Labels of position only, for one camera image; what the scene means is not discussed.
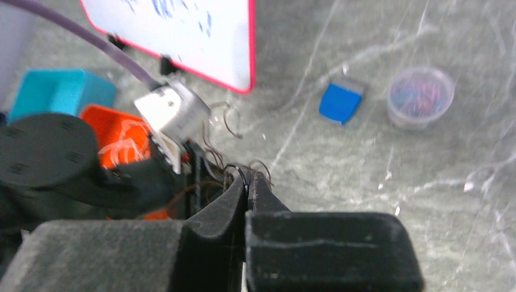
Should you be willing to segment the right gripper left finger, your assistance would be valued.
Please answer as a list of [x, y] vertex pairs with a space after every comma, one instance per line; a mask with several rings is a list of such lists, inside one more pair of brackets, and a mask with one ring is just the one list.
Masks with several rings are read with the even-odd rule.
[[54, 220], [21, 244], [2, 291], [240, 291], [248, 172], [182, 220]]

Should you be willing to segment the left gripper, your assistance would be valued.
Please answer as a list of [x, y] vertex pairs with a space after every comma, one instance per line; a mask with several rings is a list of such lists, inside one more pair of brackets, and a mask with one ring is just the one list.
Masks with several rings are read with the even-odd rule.
[[151, 220], [188, 219], [219, 197], [224, 188], [221, 156], [188, 140], [181, 153], [181, 174], [172, 173], [173, 197], [166, 207], [152, 212]]

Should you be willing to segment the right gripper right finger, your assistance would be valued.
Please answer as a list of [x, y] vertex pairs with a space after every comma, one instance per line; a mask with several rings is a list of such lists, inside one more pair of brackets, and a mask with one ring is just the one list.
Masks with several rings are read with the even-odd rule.
[[410, 236], [378, 212], [292, 212], [272, 203], [263, 173], [249, 177], [249, 291], [423, 291]]

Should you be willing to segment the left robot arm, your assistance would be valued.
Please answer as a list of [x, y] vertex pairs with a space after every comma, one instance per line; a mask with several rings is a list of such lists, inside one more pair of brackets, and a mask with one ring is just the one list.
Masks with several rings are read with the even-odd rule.
[[104, 167], [93, 128], [60, 113], [28, 116], [1, 129], [1, 266], [32, 231], [52, 220], [132, 220], [179, 208], [189, 218], [222, 194], [222, 170], [186, 144], [188, 170], [175, 173], [165, 148], [146, 135], [150, 156]]

